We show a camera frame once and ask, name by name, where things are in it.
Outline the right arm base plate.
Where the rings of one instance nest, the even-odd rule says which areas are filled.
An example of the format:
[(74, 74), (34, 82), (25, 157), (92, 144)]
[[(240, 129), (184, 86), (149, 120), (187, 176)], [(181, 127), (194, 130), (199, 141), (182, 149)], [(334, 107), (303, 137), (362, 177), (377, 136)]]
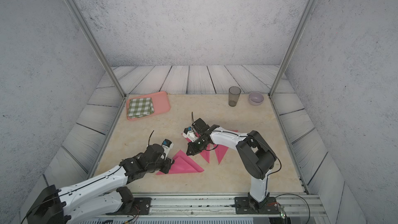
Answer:
[(276, 198), (266, 197), (263, 201), (257, 202), (251, 196), (235, 197), (234, 205), (236, 214), (280, 214), (280, 207), (276, 202)]

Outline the pink square paper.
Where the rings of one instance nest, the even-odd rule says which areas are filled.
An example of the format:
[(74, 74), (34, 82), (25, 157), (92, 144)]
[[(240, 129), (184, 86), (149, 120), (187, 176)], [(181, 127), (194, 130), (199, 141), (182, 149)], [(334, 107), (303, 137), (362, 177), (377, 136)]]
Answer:
[(239, 133), (236, 130), (221, 128), (217, 128), (214, 133), (212, 138), (216, 139), (214, 148), (218, 163), (220, 164), (229, 149), (236, 149), (236, 138), (238, 138)]

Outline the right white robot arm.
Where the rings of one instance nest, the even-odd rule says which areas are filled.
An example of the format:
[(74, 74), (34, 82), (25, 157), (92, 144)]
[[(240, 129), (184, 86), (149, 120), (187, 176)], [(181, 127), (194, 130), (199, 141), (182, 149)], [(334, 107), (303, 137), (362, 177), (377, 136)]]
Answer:
[(239, 133), (215, 124), (209, 126), (199, 118), (185, 128), (182, 135), (188, 140), (188, 156), (208, 151), (210, 144), (215, 150), (222, 147), (236, 150), (251, 176), (249, 199), (258, 204), (266, 201), (268, 179), (278, 157), (259, 132)]

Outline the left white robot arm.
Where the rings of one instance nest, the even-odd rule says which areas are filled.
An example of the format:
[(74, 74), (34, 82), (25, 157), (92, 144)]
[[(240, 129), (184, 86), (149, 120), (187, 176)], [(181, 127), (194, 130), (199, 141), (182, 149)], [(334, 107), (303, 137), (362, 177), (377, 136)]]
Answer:
[(124, 159), (112, 169), (71, 186), (42, 190), (23, 218), (28, 224), (77, 224), (100, 215), (147, 215), (150, 198), (134, 198), (127, 184), (148, 173), (167, 174), (173, 143), (148, 145), (144, 152)]

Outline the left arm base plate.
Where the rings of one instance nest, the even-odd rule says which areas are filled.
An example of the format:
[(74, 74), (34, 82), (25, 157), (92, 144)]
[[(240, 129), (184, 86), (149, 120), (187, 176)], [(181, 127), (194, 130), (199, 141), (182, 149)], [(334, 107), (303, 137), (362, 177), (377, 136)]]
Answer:
[(127, 203), (122, 203), (121, 207), (117, 211), (107, 213), (106, 215), (148, 215), (151, 200), (151, 198), (134, 198)]

